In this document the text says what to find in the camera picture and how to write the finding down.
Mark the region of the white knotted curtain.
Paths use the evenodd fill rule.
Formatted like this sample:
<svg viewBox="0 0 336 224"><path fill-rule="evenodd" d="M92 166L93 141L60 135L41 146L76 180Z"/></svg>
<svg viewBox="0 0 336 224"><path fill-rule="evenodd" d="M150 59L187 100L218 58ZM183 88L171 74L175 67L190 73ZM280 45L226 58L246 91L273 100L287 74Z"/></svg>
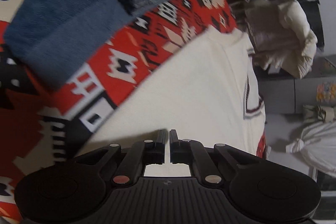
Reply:
<svg viewBox="0 0 336 224"><path fill-rule="evenodd" d="M299 138L285 147L286 153L300 153L313 168L335 177L335 122L317 122L305 127Z"/></svg>

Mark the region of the white knit vest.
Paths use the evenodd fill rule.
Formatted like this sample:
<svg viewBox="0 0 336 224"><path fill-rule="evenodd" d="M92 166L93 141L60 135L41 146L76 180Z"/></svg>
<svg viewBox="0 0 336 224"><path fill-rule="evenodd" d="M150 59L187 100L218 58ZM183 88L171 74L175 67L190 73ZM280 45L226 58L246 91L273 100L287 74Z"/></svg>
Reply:
<svg viewBox="0 0 336 224"><path fill-rule="evenodd" d="M256 155L265 108L252 68L249 36L209 27L164 62L121 104L82 148L130 147L176 130L206 147L224 143Z"/></svg>

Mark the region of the grey refrigerator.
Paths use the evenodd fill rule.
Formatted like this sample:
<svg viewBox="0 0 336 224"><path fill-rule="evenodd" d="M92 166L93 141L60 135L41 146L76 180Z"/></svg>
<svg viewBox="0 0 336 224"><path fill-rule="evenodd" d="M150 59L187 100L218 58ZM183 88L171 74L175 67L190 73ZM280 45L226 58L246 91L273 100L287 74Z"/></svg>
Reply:
<svg viewBox="0 0 336 224"><path fill-rule="evenodd" d="M335 106L335 55L315 58L311 71L296 79L284 70L255 68L268 114L301 114L304 105Z"/></svg>

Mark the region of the chair with white duvet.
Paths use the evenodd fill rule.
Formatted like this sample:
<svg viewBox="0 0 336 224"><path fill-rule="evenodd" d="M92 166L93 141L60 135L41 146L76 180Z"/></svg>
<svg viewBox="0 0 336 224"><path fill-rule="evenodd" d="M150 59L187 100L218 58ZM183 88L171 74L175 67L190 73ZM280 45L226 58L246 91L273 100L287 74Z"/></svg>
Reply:
<svg viewBox="0 0 336 224"><path fill-rule="evenodd" d="M254 63L304 78L313 65L318 39L297 0L250 0L245 18L255 55Z"/></svg>

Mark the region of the red patterned blanket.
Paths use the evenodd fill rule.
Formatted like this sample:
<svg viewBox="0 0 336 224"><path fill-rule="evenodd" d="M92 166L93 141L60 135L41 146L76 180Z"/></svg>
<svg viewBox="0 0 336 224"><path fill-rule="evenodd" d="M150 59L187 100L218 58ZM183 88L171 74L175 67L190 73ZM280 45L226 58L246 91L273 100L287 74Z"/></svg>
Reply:
<svg viewBox="0 0 336 224"><path fill-rule="evenodd" d="M14 189L72 156L150 73L213 26L236 33L226 0L173 0L120 29L58 92L47 94L1 48L1 223L20 223Z"/></svg>

